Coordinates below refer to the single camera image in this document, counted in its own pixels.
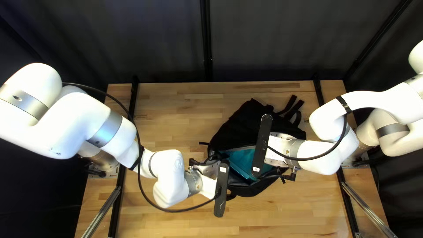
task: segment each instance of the black metal frame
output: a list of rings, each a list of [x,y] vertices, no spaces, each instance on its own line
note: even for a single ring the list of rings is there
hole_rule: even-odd
[[[131,100],[129,101],[129,109],[128,109],[129,114],[132,117],[134,117],[139,83],[140,81],[138,80],[138,77],[134,76],[132,78]],[[118,181],[116,182],[116,187],[121,187],[121,192],[119,196],[116,198],[115,202],[113,203],[112,215],[111,215],[110,224],[109,224],[108,238],[114,238],[118,230],[119,212],[121,210],[122,196],[124,193],[125,175],[126,175],[126,167],[121,164],[119,166]]]
[[[376,47],[377,43],[382,39],[385,33],[392,27],[396,20],[401,16],[401,14],[405,11],[408,5],[413,0],[403,0],[401,1],[392,11],[392,13],[388,16],[385,22],[382,24],[380,29],[376,32],[361,54],[354,60],[351,67],[348,69],[347,73],[345,74],[343,80],[348,79],[351,77],[355,71],[360,67],[360,65],[364,62],[364,60],[370,55],[372,50]]]
[[[203,37],[204,73],[206,81],[213,81],[212,30],[210,26],[210,0],[200,0],[201,32]]]

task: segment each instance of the dark backdrop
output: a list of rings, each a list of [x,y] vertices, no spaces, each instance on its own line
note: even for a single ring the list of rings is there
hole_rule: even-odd
[[[213,81],[309,79],[315,72],[343,78],[399,3],[212,0]],[[415,0],[346,81],[349,90],[382,90],[377,85],[389,88],[412,75],[404,57],[423,39],[419,10]],[[132,75],[141,82],[205,80],[198,0],[3,0],[0,26],[0,83],[31,62],[51,65],[63,81],[103,90]],[[0,148],[6,168],[0,230],[6,237],[73,237],[83,163],[44,158],[1,140]]]

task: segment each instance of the black strap loop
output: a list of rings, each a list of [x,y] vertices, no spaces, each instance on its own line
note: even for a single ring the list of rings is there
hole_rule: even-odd
[[[295,121],[293,122],[294,126],[298,127],[299,123],[301,122],[301,112],[297,111],[295,113]]]
[[[294,116],[295,113],[298,112],[299,108],[302,107],[304,104],[303,100],[298,101],[292,108],[287,112],[284,116],[285,119],[291,120],[291,118]]]
[[[281,115],[281,114],[284,114],[285,112],[289,111],[289,109],[291,109],[292,105],[294,105],[294,102],[295,102],[296,99],[297,99],[297,97],[295,95],[291,95],[291,98],[289,99],[285,108],[282,111],[277,112],[276,114]]]
[[[351,109],[349,108],[348,104],[345,102],[345,100],[341,96],[337,96],[336,99],[344,107],[347,114],[350,114],[352,112]]]
[[[236,194],[231,191],[231,194],[226,195],[226,201],[230,201],[236,197]]]

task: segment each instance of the black cable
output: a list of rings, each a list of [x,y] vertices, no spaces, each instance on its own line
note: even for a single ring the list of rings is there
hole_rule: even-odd
[[[346,131],[346,114],[344,115],[343,129],[342,129],[341,137],[339,138],[339,140],[335,143],[335,145],[334,145],[332,148],[330,148],[330,149],[329,149],[329,150],[327,150],[326,152],[324,152],[324,153],[322,153],[322,154],[320,154],[320,155],[313,156],[313,157],[308,157],[308,158],[295,158],[295,157],[290,157],[290,156],[284,155],[284,154],[280,153],[279,151],[277,151],[277,150],[273,149],[273,148],[272,148],[272,147],[270,147],[270,146],[267,146],[267,148],[269,148],[271,151],[275,152],[277,155],[279,155],[279,156],[281,156],[281,157],[284,157],[284,158],[286,158],[286,159],[289,159],[289,160],[293,160],[293,161],[310,161],[310,160],[315,160],[315,159],[317,159],[317,158],[323,157],[323,156],[325,156],[325,155],[327,155],[327,154],[331,153],[331,152],[332,152],[332,151],[333,151],[336,147],[338,147],[338,145],[339,145],[339,144],[341,143],[341,141],[342,141],[342,138],[343,138],[343,137],[344,137],[344,135],[345,135],[345,131]]]
[[[135,122],[134,122],[134,119],[132,118],[132,116],[129,114],[129,111],[126,109],[126,107],[119,101],[119,100],[117,100],[115,97],[113,97],[112,95],[110,95],[110,94],[108,94],[108,93],[106,93],[106,92],[103,92],[103,91],[101,91],[101,90],[98,90],[98,89],[96,89],[96,88],[93,88],[93,87],[90,87],[90,86],[85,86],[85,85],[83,85],[83,84],[78,84],[78,83],[62,83],[63,85],[73,85],[73,86],[77,86],[77,87],[80,87],[80,88],[83,88],[83,89],[89,89],[89,90],[92,90],[92,91],[94,91],[94,92],[97,92],[97,93],[99,93],[99,94],[102,94],[102,95],[105,95],[105,96],[107,96],[107,97],[109,97],[110,99],[112,99],[113,101],[115,101],[115,102],[117,102],[117,104],[119,104],[119,106],[120,107],[122,107],[123,108],[123,110],[125,111],[125,113],[128,115],[128,120],[130,121],[130,122],[132,122],[132,124],[134,124],[134,126],[135,126],[135,129],[136,129],[136,132],[137,132],[137,141],[138,141],[138,149],[139,149],[139,151],[141,151],[141,140],[140,140],[140,135],[139,135],[139,133],[138,133],[138,129],[137,129],[137,126],[135,125]],[[193,206],[193,207],[190,207],[190,208],[184,208],[184,209],[177,209],[177,210],[173,210],[173,209],[166,209],[166,208],[162,208],[162,207],[159,207],[158,205],[156,205],[154,202],[152,202],[148,197],[147,197],[147,195],[146,195],[146,193],[144,192],[144,189],[143,189],[143,186],[141,185],[141,175],[140,175],[140,168],[141,168],[141,159],[138,157],[138,159],[137,160],[139,160],[139,164],[138,164],[138,186],[140,187],[140,190],[141,190],[141,193],[143,194],[143,197],[144,197],[144,199],[151,205],[151,206],[153,206],[153,207],[155,207],[155,208],[157,208],[157,209],[159,209],[159,210],[162,210],[162,211],[164,211],[164,212],[169,212],[169,213],[179,213],[179,212],[185,212],[185,211],[190,211],[190,210],[194,210],[194,209],[196,209],[196,208],[199,208],[199,207],[202,207],[202,206],[204,206],[204,205],[206,205],[206,204],[208,204],[208,203],[211,203],[212,201],[214,201],[218,196],[219,196],[219,192],[218,193],[216,193],[215,194],[215,196],[212,198],[212,199],[210,199],[210,200],[208,200],[208,201],[205,201],[205,202],[203,202],[203,203],[201,203],[201,204],[199,204],[199,205],[197,205],[197,206]]]

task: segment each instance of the metal mounting plate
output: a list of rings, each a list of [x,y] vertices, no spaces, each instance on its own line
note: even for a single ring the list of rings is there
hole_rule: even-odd
[[[367,152],[364,152],[364,154],[361,155],[361,158],[363,160],[369,160],[369,156],[368,156]],[[354,167],[352,165],[352,162],[354,162],[354,161],[356,161],[356,158],[348,157],[344,162],[342,162],[341,167],[343,169],[367,169],[367,168],[370,168],[370,166],[368,164],[362,164],[362,165],[359,165],[357,167]]]

